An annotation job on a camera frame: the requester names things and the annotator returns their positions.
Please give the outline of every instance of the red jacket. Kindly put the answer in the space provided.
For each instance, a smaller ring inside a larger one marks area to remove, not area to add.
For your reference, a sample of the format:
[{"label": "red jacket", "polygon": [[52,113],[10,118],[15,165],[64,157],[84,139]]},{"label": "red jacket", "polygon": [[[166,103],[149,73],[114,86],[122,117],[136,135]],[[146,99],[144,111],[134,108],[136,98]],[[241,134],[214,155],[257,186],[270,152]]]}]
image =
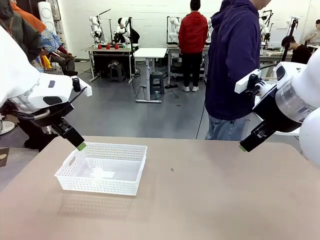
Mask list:
[{"label": "red jacket", "polygon": [[208,38],[209,26],[200,12],[191,12],[181,22],[179,44],[183,53],[201,53]]}]

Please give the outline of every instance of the blue jeans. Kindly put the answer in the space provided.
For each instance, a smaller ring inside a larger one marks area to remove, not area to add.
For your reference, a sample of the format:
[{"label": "blue jeans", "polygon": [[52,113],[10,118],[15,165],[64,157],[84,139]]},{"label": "blue jeans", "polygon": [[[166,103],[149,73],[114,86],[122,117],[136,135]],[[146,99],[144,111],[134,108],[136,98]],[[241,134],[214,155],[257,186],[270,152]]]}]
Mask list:
[{"label": "blue jeans", "polygon": [[206,140],[241,141],[245,127],[245,118],[228,121],[221,120],[209,115],[209,130]]}]

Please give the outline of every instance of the person in red jacket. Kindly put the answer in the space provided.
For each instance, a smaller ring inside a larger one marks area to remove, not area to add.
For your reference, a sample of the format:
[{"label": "person in red jacket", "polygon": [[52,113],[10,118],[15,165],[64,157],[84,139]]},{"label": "person in red jacket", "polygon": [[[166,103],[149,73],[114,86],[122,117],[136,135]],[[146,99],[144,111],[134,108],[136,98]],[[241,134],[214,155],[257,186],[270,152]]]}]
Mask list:
[{"label": "person in red jacket", "polygon": [[208,38],[209,26],[207,19],[201,15],[200,0],[191,0],[191,13],[181,22],[179,44],[182,54],[182,68],[184,87],[182,90],[190,92],[190,74],[192,73],[192,92],[199,91],[199,77],[202,64],[202,52]]}]

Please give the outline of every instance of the black shirt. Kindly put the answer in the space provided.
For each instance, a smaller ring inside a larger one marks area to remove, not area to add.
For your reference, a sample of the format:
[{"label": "black shirt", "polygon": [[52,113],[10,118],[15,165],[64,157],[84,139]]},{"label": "black shirt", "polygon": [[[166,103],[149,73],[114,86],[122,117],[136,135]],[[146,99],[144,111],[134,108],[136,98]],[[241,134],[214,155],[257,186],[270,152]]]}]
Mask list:
[{"label": "black shirt", "polygon": [[310,57],[311,51],[305,45],[300,45],[296,50],[293,50],[291,62],[307,64]]}]

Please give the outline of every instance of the white sneaker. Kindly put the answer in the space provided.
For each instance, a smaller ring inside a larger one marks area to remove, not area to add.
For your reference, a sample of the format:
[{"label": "white sneaker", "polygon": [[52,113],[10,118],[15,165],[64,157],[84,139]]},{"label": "white sneaker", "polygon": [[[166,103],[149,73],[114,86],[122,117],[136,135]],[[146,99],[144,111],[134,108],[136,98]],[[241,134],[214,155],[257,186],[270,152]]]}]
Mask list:
[{"label": "white sneaker", "polygon": [[199,87],[198,87],[198,86],[194,86],[194,87],[192,88],[192,92],[196,93],[196,92],[198,92],[198,91],[199,91]]},{"label": "white sneaker", "polygon": [[190,88],[188,86],[182,86],[182,91],[189,93],[190,92]]}]

